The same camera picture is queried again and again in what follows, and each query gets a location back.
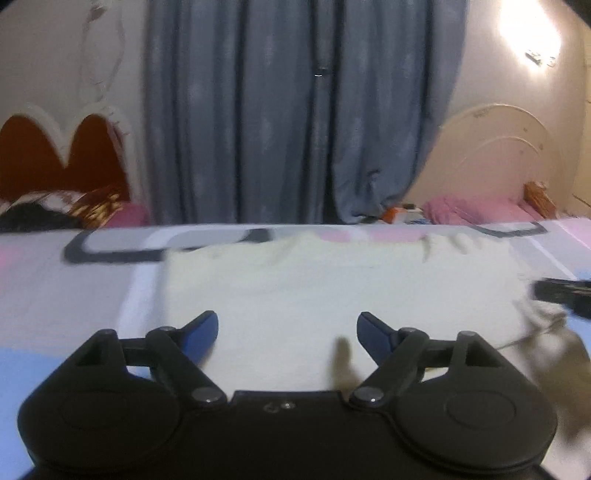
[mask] bed sheet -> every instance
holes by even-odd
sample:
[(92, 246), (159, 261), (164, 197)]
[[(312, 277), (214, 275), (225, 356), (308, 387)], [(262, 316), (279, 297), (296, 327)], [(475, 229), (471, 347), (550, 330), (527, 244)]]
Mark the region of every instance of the bed sheet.
[[(543, 225), (548, 230), (544, 235), (509, 240), (535, 273), (574, 279), (591, 271), (591, 221)], [(413, 241), (430, 233), (484, 235), (466, 226), (445, 225), (189, 225), (97, 231), (87, 248), (101, 252), (199, 247), (236, 242), (245, 232), (261, 228), (269, 239), (311, 230), (337, 242)], [(70, 265), (63, 261), (62, 250), (76, 235), (61, 231), (0, 236), (0, 480), (18, 478), (31, 465), (16, 431), (18, 406), (67, 355), (101, 328), (115, 328), (125, 338), (143, 336), (161, 325), (163, 264)], [(591, 475), (591, 462), (585, 460), (591, 452), (588, 357), (580, 339), (568, 330), (533, 341), (504, 353), (559, 407), (561, 432), (545, 465), (558, 478), (584, 480)], [(545, 352), (541, 359), (539, 352)], [(577, 394), (557, 394), (557, 384), (565, 392), (576, 385)]]

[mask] white towel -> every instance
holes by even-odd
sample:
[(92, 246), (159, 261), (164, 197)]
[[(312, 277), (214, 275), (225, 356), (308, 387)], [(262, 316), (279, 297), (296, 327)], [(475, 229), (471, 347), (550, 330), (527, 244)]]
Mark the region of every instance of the white towel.
[(349, 390), (375, 369), (356, 340), (360, 312), (434, 339), (474, 330), (500, 348), (561, 318), (560, 307), (530, 300), (531, 280), (506, 241), (334, 243), (305, 233), (170, 252), (165, 314), (177, 327), (204, 310), (219, 315), (203, 370), (229, 395)]

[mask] electrical wire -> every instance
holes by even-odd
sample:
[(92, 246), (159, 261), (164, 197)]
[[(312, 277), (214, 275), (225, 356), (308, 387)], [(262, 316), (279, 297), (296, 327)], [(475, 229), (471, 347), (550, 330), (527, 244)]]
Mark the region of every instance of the electrical wire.
[[(86, 20), (82, 27), (82, 40), (80, 42), (80, 61), (79, 61), (79, 68), (78, 68), (78, 83), (77, 83), (77, 96), (78, 100), (81, 103), (85, 103), (82, 99), (81, 91), (82, 91), (82, 81), (85, 73), (88, 76), (88, 80), (90, 84), (95, 88), (95, 93), (98, 92), (98, 96), (94, 102), (91, 103), (105, 103), (105, 99), (108, 96), (113, 82), (119, 73), (119, 69), (121, 68), (121, 63), (123, 62), (123, 57), (125, 54), (125, 47), (126, 47), (126, 39), (125, 39), (125, 28), (123, 25), (123, 6), (120, 2), (116, 3), (116, 6), (112, 6), (111, 8), (117, 8), (118, 15), (116, 18), (116, 30), (117, 35), (119, 37), (119, 53), (117, 58), (115, 59), (115, 64), (109, 74), (109, 76), (105, 80), (98, 80), (96, 69), (93, 68), (93, 64), (96, 64), (96, 58), (90, 59), (90, 54), (88, 52), (88, 40), (89, 40), (89, 32), (90, 26), (92, 22), (98, 20), (104, 13), (105, 8), (97, 5), (96, 3), (91, 4), (90, 10), (86, 16)], [(108, 111), (106, 105), (103, 105), (103, 113), (105, 117), (105, 124), (107, 127), (107, 133), (109, 135), (109, 139), (113, 144), (113, 149), (115, 150), (115, 154), (117, 155), (117, 159), (119, 160), (119, 164), (126, 172), (126, 158), (125, 158), (125, 150), (123, 146), (123, 138), (121, 138), (117, 131), (116, 126), (118, 122), (112, 121), (112, 113)]]

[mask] white headboard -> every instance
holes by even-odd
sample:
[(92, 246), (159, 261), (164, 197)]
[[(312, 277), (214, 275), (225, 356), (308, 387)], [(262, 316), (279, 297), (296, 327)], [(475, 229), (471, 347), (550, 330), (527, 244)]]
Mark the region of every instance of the white headboard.
[(558, 206), (566, 201), (564, 162), (550, 134), (525, 110), (481, 106), (443, 125), (405, 201), (423, 205), (444, 194), (519, 200), (530, 180), (546, 183)]

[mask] light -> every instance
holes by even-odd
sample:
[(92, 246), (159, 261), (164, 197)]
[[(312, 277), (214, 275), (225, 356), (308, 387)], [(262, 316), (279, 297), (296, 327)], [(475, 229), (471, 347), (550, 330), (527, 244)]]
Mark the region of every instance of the light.
[(504, 0), (499, 29), (511, 50), (524, 61), (556, 64), (560, 35), (537, 0)]

